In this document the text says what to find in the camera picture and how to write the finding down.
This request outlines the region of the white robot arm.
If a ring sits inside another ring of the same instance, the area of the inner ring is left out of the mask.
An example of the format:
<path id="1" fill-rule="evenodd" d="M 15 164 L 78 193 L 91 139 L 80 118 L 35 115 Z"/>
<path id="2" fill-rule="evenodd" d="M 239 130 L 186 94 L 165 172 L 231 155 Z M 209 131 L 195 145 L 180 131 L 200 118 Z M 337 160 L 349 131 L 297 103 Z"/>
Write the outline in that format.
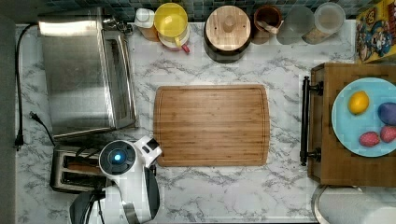
<path id="1" fill-rule="evenodd" d="M 110 184 L 80 193 L 69 208 L 72 224 L 145 224 L 160 207 L 159 187 L 150 166 L 162 154 L 150 136 L 104 146 L 99 167 Z"/>

